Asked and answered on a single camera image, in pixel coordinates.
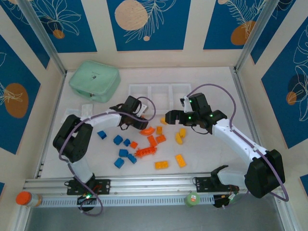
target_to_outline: yellow lego brick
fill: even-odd
[[[175,141],[178,143],[178,144],[183,144],[183,141],[181,139],[181,136],[179,133],[175,134]]]
[[[186,166],[186,162],[183,159],[183,156],[181,154],[176,155],[175,159],[177,160],[177,163],[178,163],[179,167],[185,167]]]
[[[160,122],[161,122],[162,124],[164,124],[164,125],[167,125],[167,123],[165,122],[165,118],[164,118],[164,117],[160,118]]]
[[[185,138],[185,136],[186,136],[186,129],[185,128],[180,128],[180,136],[181,136],[181,138]]]
[[[169,167],[168,161],[160,161],[160,162],[155,162],[155,168],[156,169],[164,169]]]
[[[157,126],[156,127],[156,134],[157,135],[162,135],[163,134],[163,127],[162,126]]]

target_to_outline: small bottle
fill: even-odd
[[[43,197],[39,194],[30,192],[20,192],[16,197],[16,203],[29,207],[37,207],[42,203]]]

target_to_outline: blue cube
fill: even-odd
[[[118,159],[115,161],[114,165],[115,165],[118,169],[120,169],[120,168],[124,165],[124,160],[123,160],[122,158],[118,158]]]
[[[132,154],[128,154],[127,158],[133,163],[135,164],[137,162],[136,157],[134,157]]]
[[[107,135],[104,131],[99,131],[97,134],[101,137],[102,140],[107,137]]]
[[[119,156],[120,157],[127,157],[128,151],[126,149],[120,149]]]
[[[130,145],[130,140],[129,139],[126,139],[124,140],[123,144],[128,147]]]
[[[119,145],[122,141],[123,141],[123,138],[120,137],[119,135],[117,135],[117,136],[114,138],[114,143],[115,143],[116,145]]]

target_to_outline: white plastic tray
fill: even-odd
[[[170,110],[183,109],[180,98],[192,91],[189,83],[164,83],[164,84],[130,84],[128,95],[135,98],[145,96],[151,99],[156,106],[156,114],[164,115]],[[145,115],[153,114],[153,106],[147,100],[141,99],[149,108]]]

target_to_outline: blue poster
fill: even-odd
[[[4,188],[4,183],[0,182],[0,197]]]
[[[262,83],[288,148],[308,138],[308,18]]]
[[[6,4],[7,9],[16,6],[11,2]],[[97,51],[81,0],[32,0],[30,3],[59,53]],[[18,6],[10,11],[12,15],[20,12]],[[25,23],[23,17],[17,18],[19,23]]]
[[[256,64],[261,57],[263,51],[269,44],[270,40],[278,30],[280,24],[283,22],[284,18],[289,13],[291,7],[293,6],[296,0],[280,0],[271,15],[268,23],[263,29],[262,34],[260,35],[257,43],[255,44],[253,50],[251,51],[251,57]]]
[[[28,43],[29,47],[32,49],[37,58],[40,60],[42,65],[45,68],[47,68],[50,60],[49,55],[46,53],[44,47],[40,43],[34,31],[29,26],[28,21],[21,13],[19,7],[16,4],[13,4],[12,1],[9,0],[0,0],[0,5],[7,13],[11,21],[14,23],[19,33],[24,37],[25,41]]]
[[[204,50],[242,49],[266,0],[216,0]]]
[[[40,83],[0,36],[0,148],[16,154]]]
[[[117,51],[182,50],[190,0],[107,0]]]

